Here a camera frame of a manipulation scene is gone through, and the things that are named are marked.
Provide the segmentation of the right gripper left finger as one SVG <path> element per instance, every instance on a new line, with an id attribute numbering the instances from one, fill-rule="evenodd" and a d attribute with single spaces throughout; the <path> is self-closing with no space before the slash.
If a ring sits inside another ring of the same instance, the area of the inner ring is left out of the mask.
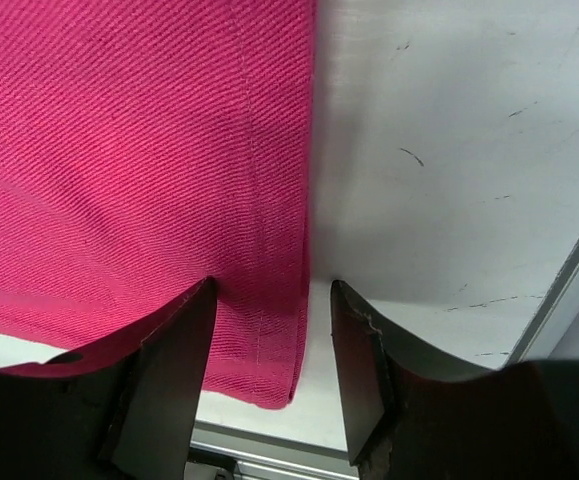
<path id="1" fill-rule="evenodd" d="M 0 368 L 0 479 L 180 479 L 217 310 L 206 278 L 45 363 Z"/>

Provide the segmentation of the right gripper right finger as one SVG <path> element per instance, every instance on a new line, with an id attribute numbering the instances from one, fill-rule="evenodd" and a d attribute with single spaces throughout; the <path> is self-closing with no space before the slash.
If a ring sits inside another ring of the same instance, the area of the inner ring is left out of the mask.
<path id="1" fill-rule="evenodd" d="M 492 370 L 330 290 L 351 466 L 363 479 L 579 479 L 579 360 Z"/>

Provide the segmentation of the pink trousers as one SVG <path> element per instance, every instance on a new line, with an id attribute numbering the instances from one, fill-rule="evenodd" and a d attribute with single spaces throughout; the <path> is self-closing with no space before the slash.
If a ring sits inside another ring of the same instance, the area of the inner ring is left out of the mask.
<path id="1" fill-rule="evenodd" d="M 71 349 L 219 286 L 204 386 L 293 398 L 312 1 L 0 1 L 0 334 Z"/>

